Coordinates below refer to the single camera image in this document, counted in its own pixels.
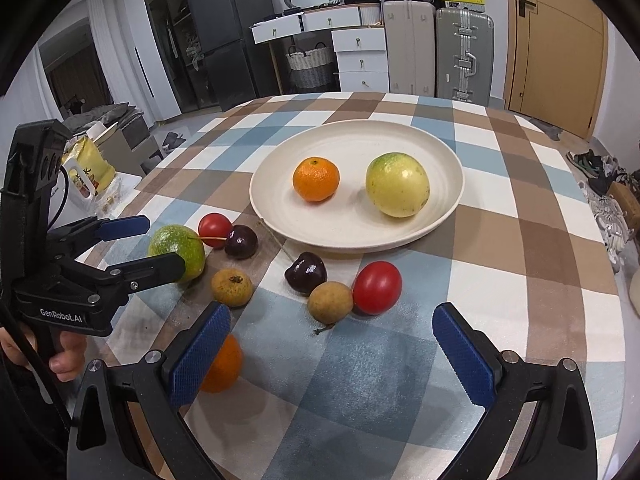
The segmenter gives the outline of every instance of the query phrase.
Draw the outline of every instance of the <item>red tomato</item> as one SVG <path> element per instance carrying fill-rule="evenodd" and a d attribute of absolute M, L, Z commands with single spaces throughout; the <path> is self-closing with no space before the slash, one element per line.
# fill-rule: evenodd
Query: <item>red tomato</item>
<path fill-rule="evenodd" d="M 389 262 L 373 262 L 353 283 L 353 303 L 365 314 L 382 314 L 396 304 L 402 292 L 400 271 Z"/>
<path fill-rule="evenodd" d="M 233 229 L 233 224 L 220 213 L 209 213 L 202 217 L 198 224 L 198 236 L 200 238 L 226 238 Z M 224 240 L 203 240 L 205 244 L 214 249 L 222 249 L 225 246 Z"/>

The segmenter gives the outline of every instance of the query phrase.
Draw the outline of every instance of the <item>mandarin orange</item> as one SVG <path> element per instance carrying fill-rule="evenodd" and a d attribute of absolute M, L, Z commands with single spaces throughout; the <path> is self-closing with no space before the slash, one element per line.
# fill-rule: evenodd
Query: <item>mandarin orange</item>
<path fill-rule="evenodd" d="M 307 202 L 326 200 L 335 193 L 338 184 L 338 168 L 320 156 L 306 158 L 293 172 L 293 189 Z"/>
<path fill-rule="evenodd" d="M 242 349 L 238 340 L 229 334 L 222 344 L 218 355 L 204 377 L 200 390 L 210 394 L 223 392 L 230 388 L 240 375 L 242 368 Z"/>

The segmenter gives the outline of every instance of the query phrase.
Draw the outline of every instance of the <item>woven basket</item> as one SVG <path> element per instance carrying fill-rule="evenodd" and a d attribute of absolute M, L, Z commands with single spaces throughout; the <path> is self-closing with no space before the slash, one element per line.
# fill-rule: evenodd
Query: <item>woven basket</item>
<path fill-rule="evenodd" d="M 316 88 L 334 81 L 334 53 L 324 43 L 306 52 L 289 52 L 287 60 L 291 82 L 299 89 Z"/>
<path fill-rule="evenodd" d="M 318 43 L 313 50 L 306 52 L 291 52 L 290 50 L 295 47 L 290 47 L 290 52 L 287 54 L 289 67 L 292 70 L 307 70 L 334 62 L 332 50 L 327 46 L 318 48 L 320 44 L 324 45 L 324 43 Z"/>

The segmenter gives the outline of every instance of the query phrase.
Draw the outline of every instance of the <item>human hand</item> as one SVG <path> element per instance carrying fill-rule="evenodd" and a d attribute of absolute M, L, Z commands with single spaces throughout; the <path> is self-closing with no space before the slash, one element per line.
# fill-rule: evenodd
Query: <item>human hand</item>
<path fill-rule="evenodd" d="M 20 323 L 27 340 L 34 350 L 38 349 L 37 341 L 31 329 Z M 0 328 L 0 344 L 4 354 L 18 366 L 27 366 L 27 358 L 20 352 L 18 345 L 4 328 Z M 86 336 L 74 332 L 60 332 L 60 346 L 63 351 L 49 360 L 49 368 L 58 379 L 66 383 L 75 379 L 84 369 L 84 352 L 86 351 Z"/>

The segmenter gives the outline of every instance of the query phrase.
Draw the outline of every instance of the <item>wooden door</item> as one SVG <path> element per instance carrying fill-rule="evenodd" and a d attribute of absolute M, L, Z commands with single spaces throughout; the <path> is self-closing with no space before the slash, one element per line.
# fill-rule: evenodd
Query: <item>wooden door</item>
<path fill-rule="evenodd" d="M 591 0 L 515 0 L 509 109 L 587 139 L 600 106 L 607 23 Z"/>

